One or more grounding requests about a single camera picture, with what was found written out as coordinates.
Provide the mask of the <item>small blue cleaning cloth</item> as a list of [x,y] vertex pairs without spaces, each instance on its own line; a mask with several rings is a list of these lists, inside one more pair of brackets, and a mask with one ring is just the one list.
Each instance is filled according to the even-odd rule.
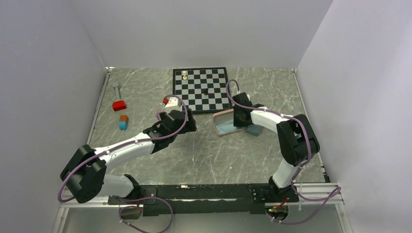
[[215,128],[217,131],[217,135],[226,135],[237,130],[237,128],[233,125],[233,121],[227,121],[220,124],[216,124]]

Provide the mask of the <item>pink glasses case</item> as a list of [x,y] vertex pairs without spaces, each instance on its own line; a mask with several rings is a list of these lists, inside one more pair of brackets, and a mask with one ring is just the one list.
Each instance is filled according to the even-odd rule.
[[245,127],[234,126],[234,110],[228,109],[214,113],[212,116],[213,129],[217,136],[225,136],[245,130]]

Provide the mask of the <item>grey glasses case green lining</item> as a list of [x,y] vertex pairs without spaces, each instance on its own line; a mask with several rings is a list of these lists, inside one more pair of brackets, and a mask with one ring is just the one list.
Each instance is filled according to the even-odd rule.
[[250,125],[245,131],[250,135],[259,136],[263,131],[263,127],[259,125]]

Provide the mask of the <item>pink transparent sunglasses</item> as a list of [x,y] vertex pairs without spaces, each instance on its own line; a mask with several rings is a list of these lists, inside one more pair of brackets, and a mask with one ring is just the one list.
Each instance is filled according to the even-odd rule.
[[167,113],[164,111],[157,111],[155,116],[157,120],[162,120]]

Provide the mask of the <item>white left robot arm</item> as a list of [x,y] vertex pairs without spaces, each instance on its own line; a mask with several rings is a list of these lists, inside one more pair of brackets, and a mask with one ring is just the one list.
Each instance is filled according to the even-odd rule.
[[115,167],[132,159],[154,154],[167,148],[179,134],[196,131],[191,109],[160,113],[160,120],[138,135],[125,141],[100,148],[80,146],[60,174],[78,203],[96,196],[117,196],[126,203],[141,198],[141,185],[130,174],[109,175]]

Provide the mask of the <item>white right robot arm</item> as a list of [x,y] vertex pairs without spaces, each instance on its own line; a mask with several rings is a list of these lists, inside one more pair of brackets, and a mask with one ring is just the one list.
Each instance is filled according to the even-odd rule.
[[282,161],[269,179],[273,185],[268,188],[268,195],[273,201],[281,201],[287,195],[286,187],[320,151],[313,128],[306,115],[285,115],[261,104],[253,105],[244,92],[233,96],[231,101],[234,104],[234,126],[257,125],[277,134]]

